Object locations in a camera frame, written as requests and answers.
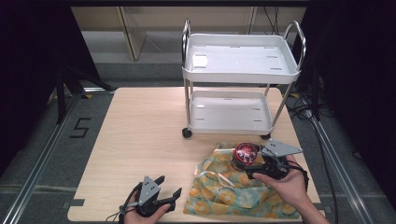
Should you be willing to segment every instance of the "wooden table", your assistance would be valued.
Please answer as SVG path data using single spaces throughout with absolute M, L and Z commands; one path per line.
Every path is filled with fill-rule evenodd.
M 269 91 L 268 104 L 273 115 L 281 99 L 278 89 Z M 166 214 L 161 222 L 296 221 L 183 214 L 195 165 L 212 153 L 219 142 L 266 142 L 257 135 L 194 133 L 191 138 L 185 139 L 181 133 L 187 127 L 185 108 L 184 89 L 181 87 L 118 89 L 74 198 L 84 200 L 84 204 L 71 206 L 68 218 L 72 221 L 105 221 L 119 211 L 119 206 L 131 190 L 143 181 L 144 175 L 152 179 L 165 175 L 159 199 L 170 197 L 180 187 L 183 190 L 176 210 Z M 286 109 L 282 111 L 272 137 L 300 146 Z M 302 153 L 295 155 L 295 158 L 308 170 Z M 314 203 L 320 203 L 313 181 L 309 182 L 308 195 Z

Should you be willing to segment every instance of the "cart wheel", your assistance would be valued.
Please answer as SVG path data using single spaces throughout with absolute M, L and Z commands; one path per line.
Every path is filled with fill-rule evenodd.
M 184 138 L 190 138 L 192 136 L 192 132 L 188 128 L 184 128 L 182 133 Z
M 266 134 L 266 135 L 261 135 L 261 138 L 262 138 L 262 140 L 268 140 L 268 139 L 271 138 L 271 134 L 268 133 L 268 134 Z

